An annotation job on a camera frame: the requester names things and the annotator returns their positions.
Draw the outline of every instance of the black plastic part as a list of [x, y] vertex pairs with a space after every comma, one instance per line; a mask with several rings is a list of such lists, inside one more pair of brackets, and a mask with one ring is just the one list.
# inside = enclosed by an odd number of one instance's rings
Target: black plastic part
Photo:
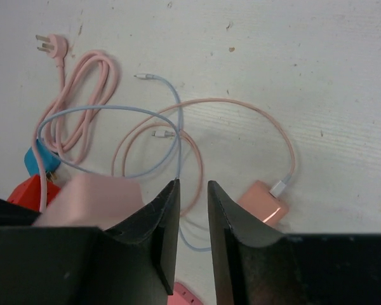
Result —
[[218, 305], [381, 304], [381, 234], [282, 234], [208, 184]]
[[39, 214], [0, 200], [0, 304], [166, 305], [179, 211], [179, 180], [106, 232], [25, 226]]

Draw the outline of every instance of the cable end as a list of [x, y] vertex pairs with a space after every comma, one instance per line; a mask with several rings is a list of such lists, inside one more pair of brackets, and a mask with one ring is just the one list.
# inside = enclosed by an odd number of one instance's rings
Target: cable end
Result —
[[273, 197], [278, 198], [286, 188], [286, 184], [280, 180], [269, 191]]
[[169, 132], [168, 130], [156, 130], [151, 134], [155, 138], [170, 138], [175, 136], [175, 132]]
[[50, 34], [48, 36], [36, 35], [36, 39], [42, 41], [41, 46], [38, 46], [39, 51], [55, 59], [57, 67], [64, 66], [64, 58], [68, 52], [68, 42], [61, 35]]
[[138, 74], [135, 74], [134, 77], [138, 79], [150, 79], [150, 74], [138, 73]]

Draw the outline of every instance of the light blue cable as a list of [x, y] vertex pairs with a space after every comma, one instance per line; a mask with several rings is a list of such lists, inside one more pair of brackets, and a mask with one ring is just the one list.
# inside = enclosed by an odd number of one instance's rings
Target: light blue cable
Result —
[[[68, 114], [68, 113], [71, 113], [71, 112], [76, 112], [76, 111], [84, 111], [84, 110], [88, 110], [88, 109], [115, 109], [115, 110], [127, 110], [127, 111], [135, 111], [135, 112], [141, 112], [141, 113], [145, 113], [145, 114], [148, 114], [150, 116], [155, 116], [159, 119], [162, 119], [164, 121], [166, 121], [171, 127], [172, 129], [175, 131], [175, 134], [177, 135], [178, 139], [179, 139], [179, 130], [178, 128], [175, 126], [175, 124], [169, 120], [168, 118], [156, 113], [156, 112], [152, 112], [152, 111], [148, 111], [148, 110], [145, 110], [145, 109], [141, 109], [141, 108], [137, 108], [137, 107], [130, 107], [130, 106], [118, 106], [118, 105], [87, 105], [87, 106], [80, 106], [80, 107], [75, 107], [75, 108], [70, 108], [70, 109], [66, 109], [66, 110], [62, 110], [52, 116], [49, 116], [48, 118], [46, 118], [39, 126], [38, 126], [38, 132], [37, 132], [37, 137], [38, 137], [38, 141], [41, 143], [41, 145], [43, 145], [45, 147], [45, 144], [41, 138], [41, 132], [42, 132], [42, 129], [44, 128], [44, 126], [46, 124], [48, 124], [50, 121], [52, 121], [53, 119], [55, 118], [58, 118], [60, 116], [64, 116], [65, 114]], [[69, 166], [73, 167], [73, 168], [76, 168], [77, 170], [81, 170], [83, 172], [86, 172], [86, 173], [94, 173], [92, 172], [91, 170], [86, 170], [82, 167], [80, 167], [79, 165], [75, 165], [67, 160], [64, 160], [64, 159], [61, 159], [57, 154], [53, 153], [51, 150], [49, 150], [49, 152], [54, 156], [54, 158], [60, 160], [61, 162], [64, 162], [65, 164], [68, 164]], [[179, 179], [179, 175], [180, 175], [180, 164], [181, 164], [181, 156], [182, 156], [182, 145], [181, 145], [181, 142], [178, 141], [178, 165], [177, 165], [177, 175], [175, 176], [176, 178]]]
[[[178, 92], [173, 87], [173, 85], [169, 81], [167, 81], [165, 78], [162, 78], [161, 76], [158, 76], [158, 75], [155, 75], [155, 74], [136, 74], [134, 76], [136, 78], [138, 78], [138, 79], [156, 79], [158, 81], [161, 81], [162, 83], [164, 83], [171, 90], [171, 92], [173, 94], [173, 97], [175, 99], [175, 103], [176, 104], [180, 104], [180, 99], [179, 99]], [[181, 107], [179, 107], [179, 109], [178, 109], [178, 129], [181, 130], [183, 125], [184, 125], [184, 111], [183, 111], [183, 109]], [[149, 168], [148, 170], [146, 170], [144, 172], [140, 172], [140, 173], [136, 173], [136, 174], [132, 174], [132, 175], [127, 175], [125, 177], [126, 178], [138, 178], [138, 177], [147, 175], [148, 173], [151, 173], [154, 170], [156, 170], [173, 153], [173, 150], [174, 150], [175, 145], [177, 144], [177, 142], [180, 142], [180, 136], [179, 136], [179, 134], [175, 134], [174, 141], [172, 141], [170, 148], [168, 149], [166, 154], [163, 156], [163, 158], [157, 162], [157, 164], [155, 164], [153, 167]], [[177, 177], [179, 177], [179, 176], [180, 176], [180, 166], [177, 168]]]
[[211, 251], [211, 248], [210, 247], [206, 247], [206, 248], [196, 248], [195, 246], [192, 246], [185, 238], [185, 235], [184, 233], [182, 232], [182, 229], [180, 227], [180, 224], [179, 224], [179, 236], [181, 237], [182, 241], [184, 242], [184, 244], [190, 248], [191, 250], [193, 251], [196, 251], [196, 252], [209, 252]]

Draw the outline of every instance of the blue plug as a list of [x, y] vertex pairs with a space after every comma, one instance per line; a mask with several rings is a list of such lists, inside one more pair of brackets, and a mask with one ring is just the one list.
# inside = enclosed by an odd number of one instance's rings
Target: blue plug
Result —
[[[47, 150], [47, 148], [45, 148], [41, 145], [41, 143], [39, 143], [38, 139], [36, 140], [36, 144], [38, 152], [41, 155], [41, 158], [43, 159], [45, 172], [54, 172], [58, 168], [61, 161], [52, 156], [52, 154]], [[24, 156], [24, 164], [30, 176], [39, 175], [37, 160], [36, 157], [34, 157], [34, 153], [32, 152], [31, 147]]]

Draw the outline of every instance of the pink object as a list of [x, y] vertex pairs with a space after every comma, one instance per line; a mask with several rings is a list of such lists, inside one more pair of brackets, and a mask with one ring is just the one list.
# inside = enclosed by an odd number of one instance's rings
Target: pink object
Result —
[[203, 303], [188, 288], [175, 283], [173, 295], [168, 297], [168, 305], [203, 305]]
[[50, 44], [53, 45], [53, 50], [48, 52], [48, 56], [55, 59], [57, 62], [57, 67], [64, 66], [64, 58], [68, 52], [68, 42], [65, 38], [59, 35], [50, 34], [48, 35]]
[[105, 230], [143, 206], [139, 183], [84, 173], [62, 188], [34, 226], [98, 226]]
[[238, 204], [247, 212], [274, 227], [289, 211], [285, 202], [273, 197], [269, 187], [256, 181], [238, 200]]

